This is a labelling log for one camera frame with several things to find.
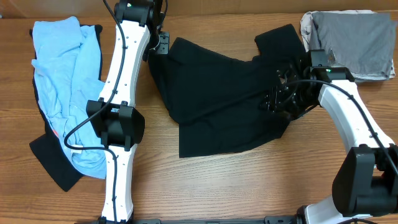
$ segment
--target light blue fabric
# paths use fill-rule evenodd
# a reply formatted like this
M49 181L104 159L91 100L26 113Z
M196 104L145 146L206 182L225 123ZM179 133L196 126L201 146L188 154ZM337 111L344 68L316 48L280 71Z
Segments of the light blue fabric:
M36 22L33 28L36 60L34 79L39 106L58 136L65 155L82 174L104 179L104 151L71 152L63 140L87 118L88 100L97 100L104 83L98 80L101 51L95 27L80 27L76 17L58 22ZM72 135L69 144L102 146L91 123Z

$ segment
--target blue cloth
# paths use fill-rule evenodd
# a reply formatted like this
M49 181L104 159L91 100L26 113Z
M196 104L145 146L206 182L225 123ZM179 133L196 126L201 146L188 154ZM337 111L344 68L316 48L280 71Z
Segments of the blue cloth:
M97 100L104 87L98 80L101 51L95 27L80 27L76 17L36 22L33 42L37 59L32 60L32 65L40 109L73 166L82 174L104 179L104 151L72 152L63 143L69 131L87 118L87 101ZM85 147L102 146L91 123L81 127L68 142Z

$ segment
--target white cloth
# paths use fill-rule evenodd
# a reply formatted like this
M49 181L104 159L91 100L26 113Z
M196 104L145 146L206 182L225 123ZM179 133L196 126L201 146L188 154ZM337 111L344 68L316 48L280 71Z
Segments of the white cloth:
M300 24L301 24L300 33L301 33L301 36L303 37L305 51L307 51L307 52L309 50L311 50L309 43L310 43L310 39L311 39L311 32L312 32L312 25L313 25L312 14L316 13L316 12L318 12L318 11L312 11L312 12L305 13L300 21ZM372 14L372 13L375 13L372 10L345 10L345 11L325 11L325 12L337 13L337 14ZM338 64L333 64L330 66L344 67L343 65L338 65ZM386 79L385 76L382 76L378 73L370 73L370 74L352 73L352 75L356 79L359 79L359 81L360 80L385 80ZM396 75L396 73L394 70L394 61L392 61L392 68L391 68L389 78L394 78L395 75Z

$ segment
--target white arm segment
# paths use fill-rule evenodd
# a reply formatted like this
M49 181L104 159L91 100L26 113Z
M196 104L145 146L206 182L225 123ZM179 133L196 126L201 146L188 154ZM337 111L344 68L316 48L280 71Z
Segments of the white arm segment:
M368 109L359 97L358 89L355 83L348 80L333 80L332 84L339 86L355 97L355 100L361 105L370 121L373 129L385 147L393 144L392 139L380 129L376 124ZM376 141L371 137L366 123L358 111L355 104L339 90L323 85L318 98L320 104L327 110L335 123L341 138L343 139L346 152L352 147L360 144L367 144L369 147L379 147ZM319 203L309 205L305 209L305 219L307 224L337 224L352 218L369 218L370 215L356 215L355 217L343 217L338 212L333 203L332 196L327 197Z
M136 106L136 83L141 66L142 55L149 42L150 33L147 26L141 27L138 22L123 21L121 27L126 40L126 55L124 59L123 71L118 85L118 93L112 99L112 104L120 105L126 101L128 106ZM99 94L107 102L112 94L116 78L118 76L121 58L122 58L122 37L116 26L116 44L109 69L108 78L105 86ZM132 162L137 144L130 148L130 151L124 151L123 147L110 146L117 157L118 173L116 175L116 215L118 222L128 221L133 211L131 200L131 180L132 180ZM113 178L114 161L110 153L105 152L106 156L106 195L102 216L108 221L114 221L113 215Z

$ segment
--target wooden table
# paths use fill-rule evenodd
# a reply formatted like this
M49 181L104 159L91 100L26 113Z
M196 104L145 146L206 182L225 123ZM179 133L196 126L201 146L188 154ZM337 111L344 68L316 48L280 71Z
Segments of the wooden table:
M171 41L183 37L229 57L258 54L254 37L293 24L302 14L168 17ZM398 12L392 14L398 19ZM44 133L32 87L34 48L29 36L35 19L0 19L0 223L73 223L101 215L105 181L82 178L64 192L30 150ZM81 18L101 24L103 80L114 50L110 17ZM394 58L398 62L398 44ZM365 83L361 97L384 132L398 141L398 80ZM281 139L251 151L178 158L178 124L168 115L148 65L142 64L137 109L146 131L134 158L135 218L262 218L292 215L302 205L331 194L345 158L342 140L325 110L316 108L293 122ZM398 223L398 215L372 218Z

